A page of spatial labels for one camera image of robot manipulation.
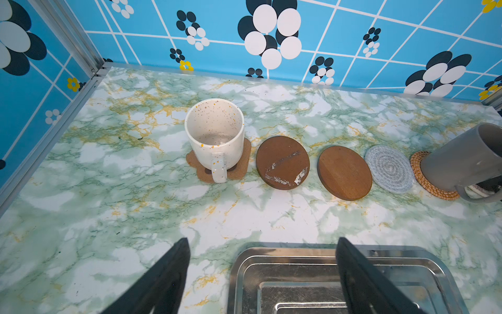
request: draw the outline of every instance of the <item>cork coaster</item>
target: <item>cork coaster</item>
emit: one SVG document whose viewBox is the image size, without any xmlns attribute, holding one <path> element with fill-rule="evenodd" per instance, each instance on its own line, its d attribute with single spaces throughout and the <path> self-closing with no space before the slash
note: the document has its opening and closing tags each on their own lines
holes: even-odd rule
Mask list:
<svg viewBox="0 0 502 314">
<path fill-rule="evenodd" d="M 242 150 L 242 156 L 235 166 L 226 171 L 228 180 L 241 180 L 247 173 L 247 166 L 249 164 L 249 156 L 251 155 L 251 142 L 244 138 L 244 149 Z M 202 182 L 214 183 L 213 175 L 211 170 L 206 169 L 195 157 L 195 153 L 190 151 L 187 154 L 187 162 L 191 167 L 197 169 L 197 177 Z"/>
<path fill-rule="evenodd" d="M 343 146 L 331 146 L 321 153 L 317 173 L 326 190 L 344 200 L 365 197 L 373 184 L 364 159 Z"/>
<path fill-rule="evenodd" d="M 258 148 L 256 169 L 266 184 L 290 190 L 307 178 L 310 160 L 300 143 L 286 136 L 274 136 Z"/>
<path fill-rule="evenodd" d="M 449 191 L 443 191 L 435 186 L 432 185 L 432 183 L 429 182 L 422 173 L 422 169 L 420 168 L 420 163 L 422 162 L 422 159 L 429 155 L 430 152 L 426 151 L 419 151 L 413 154 L 410 158 L 410 163 L 411 163 L 411 168 L 413 169 L 413 173 L 415 174 L 415 178 L 417 179 L 418 183 L 420 183 L 421 186 L 423 186 L 424 189 L 426 189 L 429 193 L 434 195 L 435 197 L 439 197 L 441 199 L 445 200 L 456 200 L 457 198 L 460 197 L 456 191 L 449 192 Z"/>
</svg>

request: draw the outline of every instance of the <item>white mug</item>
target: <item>white mug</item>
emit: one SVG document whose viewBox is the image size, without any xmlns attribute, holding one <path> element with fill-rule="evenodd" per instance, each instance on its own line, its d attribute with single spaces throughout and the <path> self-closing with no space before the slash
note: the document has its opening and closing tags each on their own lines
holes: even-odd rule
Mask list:
<svg viewBox="0 0 502 314">
<path fill-rule="evenodd" d="M 197 160 L 210 169 L 216 183 L 226 182 L 244 149 L 244 115 L 232 102 L 213 98 L 193 106 L 185 118 L 185 131 Z"/>
</svg>

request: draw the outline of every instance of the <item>gray woven coaster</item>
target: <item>gray woven coaster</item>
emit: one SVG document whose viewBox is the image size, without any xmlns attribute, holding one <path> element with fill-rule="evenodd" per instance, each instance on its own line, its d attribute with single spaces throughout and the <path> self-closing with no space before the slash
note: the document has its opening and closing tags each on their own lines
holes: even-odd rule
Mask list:
<svg viewBox="0 0 502 314">
<path fill-rule="evenodd" d="M 376 145 L 368 149 L 364 160 L 371 170 L 373 181 L 392 193 L 405 193 L 413 186 L 410 161 L 401 152 Z"/>
</svg>

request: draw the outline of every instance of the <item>metal tray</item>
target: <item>metal tray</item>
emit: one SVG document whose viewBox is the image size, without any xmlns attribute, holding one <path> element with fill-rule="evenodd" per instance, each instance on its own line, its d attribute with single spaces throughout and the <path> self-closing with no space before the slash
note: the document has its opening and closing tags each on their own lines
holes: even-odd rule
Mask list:
<svg viewBox="0 0 502 314">
<path fill-rule="evenodd" d="M 448 268 L 419 247 L 357 246 L 428 314 L 468 314 Z M 334 249 L 250 248 L 230 272 L 227 314 L 347 313 Z"/>
</svg>

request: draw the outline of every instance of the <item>blue wallpaper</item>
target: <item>blue wallpaper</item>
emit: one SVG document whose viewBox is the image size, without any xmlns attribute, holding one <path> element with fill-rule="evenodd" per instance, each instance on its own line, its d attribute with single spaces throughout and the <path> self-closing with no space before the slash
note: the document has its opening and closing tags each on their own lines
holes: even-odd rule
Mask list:
<svg viewBox="0 0 502 314">
<path fill-rule="evenodd" d="M 66 0 L 100 54 L 480 100 L 502 87 L 502 0 Z"/>
<path fill-rule="evenodd" d="M 0 186 L 89 77 L 27 0 L 0 0 Z"/>
</svg>

